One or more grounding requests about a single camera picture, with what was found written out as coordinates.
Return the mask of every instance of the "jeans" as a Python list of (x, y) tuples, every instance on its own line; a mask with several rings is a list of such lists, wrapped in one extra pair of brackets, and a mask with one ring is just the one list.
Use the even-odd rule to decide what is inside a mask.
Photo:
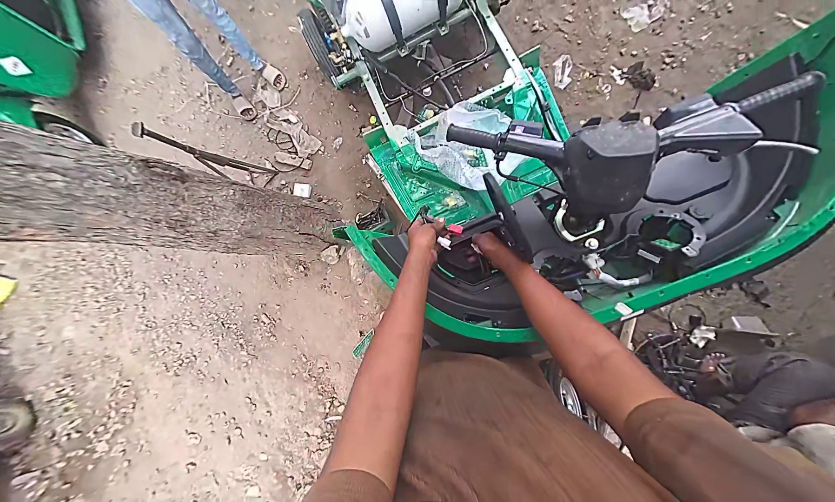
[[(228, 13), (217, 3), (217, 0), (188, 0), (197, 10), (217, 27), (225, 35), (225, 39), (232, 45), (235, 51), (241, 54), (244, 59), (255, 69), (260, 70), (266, 63), (256, 54), (250, 42), (245, 39), (241, 30), (234, 24)], [(226, 93), (237, 96), (241, 89), (234, 85), (232, 79), (222, 71), (222, 68), (207, 52), (197, 35), (182, 16), (179, 15), (176, 7), (169, 0), (129, 0), (136, 9), (148, 19), (154, 21), (169, 38), (179, 52), (183, 53), (194, 66), (200, 68), (205, 75), (216, 82)]]

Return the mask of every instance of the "tire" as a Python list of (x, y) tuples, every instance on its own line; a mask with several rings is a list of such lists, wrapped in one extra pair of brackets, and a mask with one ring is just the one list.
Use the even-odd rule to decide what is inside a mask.
[(101, 138), (94, 133), (57, 115), (46, 112), (34, 112), (33, 119), (36, 120), (36, 125), (39, 126), (39, 129), (49, 134), (80, 143), (105, 146), (104, 141), (101, 141)]
[(327, 45), (325, 44), (325, 31), (322, 28), (321, 20), (312, 9), (302, 9), (297, 14), (297, 19), (300, 21), (300, 31), (302, 31), (303, 39), (306, 40), (306, 45), (309, 46), (309, 50), (312, 52), (312, 57), (315, 58), (318, 67), (325, 77), (336, 86), (336, 78), (341, 75), (341, 72), (331, 62), (331, 58), (328, 57)]
[(0, 399), (0, 451), (27, 440), (36, 427), (36, 415), (26, 400), (17, 397)]

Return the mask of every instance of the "black handlebar grip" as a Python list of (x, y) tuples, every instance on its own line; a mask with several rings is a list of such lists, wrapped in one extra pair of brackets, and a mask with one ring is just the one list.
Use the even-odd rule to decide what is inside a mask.
[(450, 125), (449, 130), (445, 133), (445, 138), (448, 141), (456, 141), (470, 146), (478, 146), (480, 148), (488, 148), (495, 150), (498, 148), (498, 135), (491, 132), (477, 131), (466, 127), (458, 127)]
[(756, 108), (780, 101), (781, 99), (796, 98), (808, 94), (816, 88), (824, 85), (826, 75), (821, 72), (807, 72), (800, 75), (793, 81), (786, 82), (768, 90), (759, 92), (756, 95), (747, 97), (737, 103), (740, 113), (748, 113)]

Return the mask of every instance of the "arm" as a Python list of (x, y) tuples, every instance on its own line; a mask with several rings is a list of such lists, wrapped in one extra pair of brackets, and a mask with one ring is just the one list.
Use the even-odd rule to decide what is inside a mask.
[(492, 234), (474, 242), (507, 274), (533, 326), (582, 398), (621, 434), (625, 418), (647, 401), (676, 397), (603, 324), (520, 260)]
[(358, 369), (323, 474), (365, 471), (390, 493), (396, 490), (418, 381), (427, 281), (443, 225), (418, 219), (409, 229), (409, 255), (399, 284)]

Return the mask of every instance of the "white label sticker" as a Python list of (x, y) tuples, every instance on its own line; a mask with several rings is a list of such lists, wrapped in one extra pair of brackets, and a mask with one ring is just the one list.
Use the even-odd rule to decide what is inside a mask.
[(0, 66), (12, 77), (23, 77), (33, 73), (20, 58), (13, 55), (0, 57)]

